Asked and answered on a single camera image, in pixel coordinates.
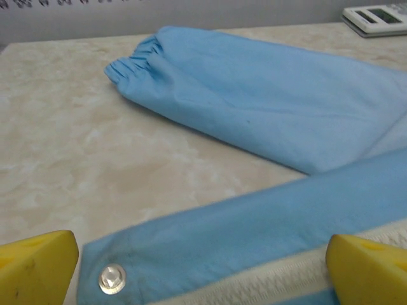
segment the yellow sponge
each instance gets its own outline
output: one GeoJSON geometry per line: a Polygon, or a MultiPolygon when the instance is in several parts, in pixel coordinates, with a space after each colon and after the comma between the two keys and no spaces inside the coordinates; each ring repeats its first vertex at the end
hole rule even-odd
{"type": "Polygon", "coordinates": [[[326,264],[341,305],[407,304],[407,250],[334,235],[326,264]]]}
{"type": "Polygon", "coordinates": [[[0,303],[62,305],[78,256],[70,231],[0,246],[0,303]]]}

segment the light blue garment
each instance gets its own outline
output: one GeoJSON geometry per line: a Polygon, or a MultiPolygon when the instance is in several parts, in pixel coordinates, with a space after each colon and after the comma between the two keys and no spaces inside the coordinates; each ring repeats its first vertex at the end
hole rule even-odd
{"type": "MultiPolygon", "coordinates": [[[[149,304],[191,292],[320,247],[333,234],[354,234],[405,219],[406,203],[403,149],[152,220],[85,245],[78,305],[149,304]],[[110,263],[127,272],[127,284],[116,295],[104,294],[97,284],[110,263]]],[[[324,304],[336,304],[324,294],[327,298],[324,304]]]]}
{"type": "Polygon", "coordinates": [[[305,173],[407,146],[407,73],[166,27],[106,67],[129,100],[305,173]]]}

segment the calculator display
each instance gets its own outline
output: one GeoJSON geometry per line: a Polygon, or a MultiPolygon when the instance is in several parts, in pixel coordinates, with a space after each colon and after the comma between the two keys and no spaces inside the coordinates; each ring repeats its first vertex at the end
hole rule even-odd
{"type": "Polygon", "coordinates": [[[376,15],[380,19],[382,19],[386,24],[400,24],[401,21],[398,20],[396,17],[393,17],[386,11],[383,11],[381,8],[374,8],[369,10],[372,14],[376,15]]]}

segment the white calculator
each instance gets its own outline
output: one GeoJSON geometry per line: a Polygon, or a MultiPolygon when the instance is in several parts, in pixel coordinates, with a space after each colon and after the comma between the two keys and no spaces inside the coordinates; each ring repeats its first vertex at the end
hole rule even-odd
{"type": "Polygon", "coordinates": [[[407,2],[345,8],[342,20],[362,37],[407,35],[407,2]]]}

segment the gray wall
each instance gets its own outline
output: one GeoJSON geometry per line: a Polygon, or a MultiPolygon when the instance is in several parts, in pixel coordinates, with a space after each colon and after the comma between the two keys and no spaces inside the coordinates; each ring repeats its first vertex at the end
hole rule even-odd
{"type": "Polygon", "coordinates": [[[0,44],[150,33],[164,25],[219,29],[335,22],[344,7],[391,2],[397,1],[0,0],[0,44]]]}

